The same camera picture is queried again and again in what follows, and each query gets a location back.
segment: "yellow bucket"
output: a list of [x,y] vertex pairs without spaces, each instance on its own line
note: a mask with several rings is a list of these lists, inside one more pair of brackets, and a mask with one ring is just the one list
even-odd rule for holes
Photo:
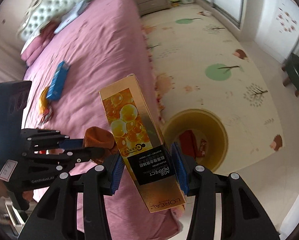
[[189,109],[174,115],[163,128],[167,145],[178,141],[178,137],[187,130],[192,130],[196,137],[198,135],[208,142],[206,156],[197,157],[196,162],[212,172],[216,171],[228,149],[227,133],[219,118],[200,109]]

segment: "blue box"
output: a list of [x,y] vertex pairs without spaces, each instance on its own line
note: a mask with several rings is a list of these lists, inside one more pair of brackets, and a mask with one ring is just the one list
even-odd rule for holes
[[59,63],[46,96],[48,100],[58,101],[60,99],[69,67],[70,65],[65,61]]

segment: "l'oreal box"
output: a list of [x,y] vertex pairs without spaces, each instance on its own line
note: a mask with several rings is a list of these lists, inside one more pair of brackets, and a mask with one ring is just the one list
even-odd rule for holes
[[162,132],[136,77],[127,76],[99,93],[119,151],[149,212],[185,204]]

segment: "play mat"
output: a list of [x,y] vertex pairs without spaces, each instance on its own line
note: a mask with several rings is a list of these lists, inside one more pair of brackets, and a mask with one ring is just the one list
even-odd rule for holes
[[162,118],[187,109],[213,113],[228,136],[227,155],[217,169],[228,174],[284,147],[270,91],[240,43],[197,4],[142,18],[151,48]]

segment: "l'oreal logo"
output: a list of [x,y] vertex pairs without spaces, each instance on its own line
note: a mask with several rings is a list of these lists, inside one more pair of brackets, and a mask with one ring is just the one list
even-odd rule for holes
[[142,144],[138,143],[135,145],[135,147],[138,151],[141,151],[144,147],[146,147],[146,145],[145,145],[145,143],[142,143]]
[[179,201],[181,201],[179,198],[177,199],[172,199],[170,201],[167,201],[167,202],[163,202],[163,203],[160,203],[158,205],[153,205],[151,206],[151,209],[156,209],[156,208],[162,208],[162,207],[165,207],[165,206],[169,206],[169,205],[174,205],[176,203],[178,203]]

